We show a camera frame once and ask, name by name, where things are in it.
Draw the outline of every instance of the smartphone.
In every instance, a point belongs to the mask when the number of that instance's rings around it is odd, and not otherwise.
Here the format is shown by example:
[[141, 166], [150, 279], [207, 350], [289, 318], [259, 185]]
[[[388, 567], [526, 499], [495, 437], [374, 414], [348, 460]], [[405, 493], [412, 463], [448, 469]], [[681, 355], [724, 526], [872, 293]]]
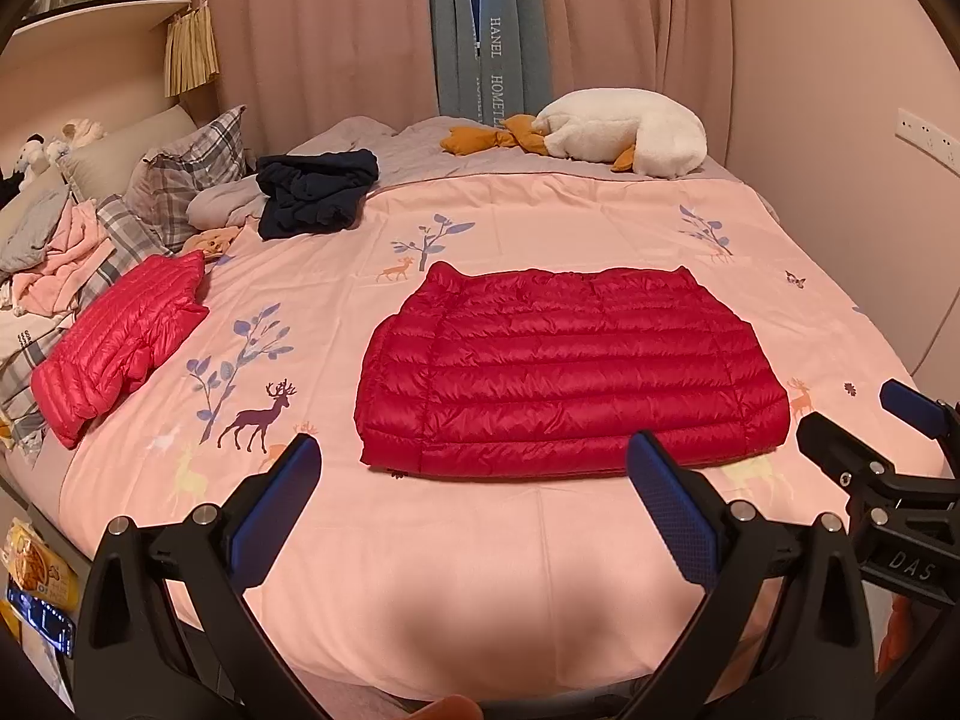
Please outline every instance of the smartphone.
[[7, 600], [23, 621], [50, 642], [56, 651], [73, 658], [77, 626], [65, 611], [22, 591], [13, 577], [7, 582]]

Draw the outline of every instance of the folded red puffer jacket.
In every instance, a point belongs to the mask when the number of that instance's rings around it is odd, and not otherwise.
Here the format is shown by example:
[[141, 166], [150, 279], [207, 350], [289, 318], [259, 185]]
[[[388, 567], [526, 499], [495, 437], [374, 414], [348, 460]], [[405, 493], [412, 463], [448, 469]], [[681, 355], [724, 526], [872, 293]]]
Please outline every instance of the folded red puffer jacket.
[[154, 254], [127, 272], [77, 317], [32, 374], [40, 413], [67, 448], [83, 423], [138, 389], [203, 321], [194, 298], [203, 252], [170, 259]]
[[643, 429], [710, 466], [790, 427], [754, 330], [685, 268], [464, 276], [443, 262], [373, 332], [354, 419], [369, 466], [467, 478], [623, 473]]

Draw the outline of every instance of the power outlet panel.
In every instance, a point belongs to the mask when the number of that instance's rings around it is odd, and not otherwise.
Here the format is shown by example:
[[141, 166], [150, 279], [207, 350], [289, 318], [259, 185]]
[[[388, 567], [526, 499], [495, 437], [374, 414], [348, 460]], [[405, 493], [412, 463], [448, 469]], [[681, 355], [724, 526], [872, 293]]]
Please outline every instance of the power outlet panel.
[[960, 139], [902, 108], [896, 116], [896, 136], [960, 175]]

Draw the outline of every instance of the silver bolt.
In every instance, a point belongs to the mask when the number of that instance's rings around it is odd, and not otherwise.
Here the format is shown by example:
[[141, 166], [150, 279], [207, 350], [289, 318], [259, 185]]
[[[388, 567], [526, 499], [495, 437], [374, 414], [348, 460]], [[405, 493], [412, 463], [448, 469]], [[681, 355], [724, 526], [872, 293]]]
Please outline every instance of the silver bolt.
[[820, 515], [820, 524], [831, 533], [839, 533], [843, 530], [843, 520], [837, 517], [833, 512], [824, 512]]
[[109, 524], [107, 524], [107, 531], [112, 536], [119, 536], [120, 533], [126, 531], [130, 526], [130, 519], [128, 517], [114, 517]]
[[752, 503], [747, 501], [733, 501], [733, 503], [730, 504], [730, 513], [734, 519], [740, 522], [750, 522], [750, 520], [757, 516], [757, 509], [754, 508]]
[[209, 525], [217, 518], [217, 507], [211, 503], [205, 503], [193, 509], [193, 521], [198, 525]]

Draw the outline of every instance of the shelf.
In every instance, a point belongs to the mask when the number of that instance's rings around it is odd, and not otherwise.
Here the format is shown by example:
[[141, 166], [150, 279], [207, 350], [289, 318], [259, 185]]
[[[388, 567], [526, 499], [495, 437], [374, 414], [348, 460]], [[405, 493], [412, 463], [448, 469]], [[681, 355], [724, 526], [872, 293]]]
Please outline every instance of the shelf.
[[129, 0], [71, 10], [21, 26], [0, 53], [0, 73], [45, 56], [69, 61], [69, 50], [109, 35], [146, 32], [164, 22], [189, 0]]

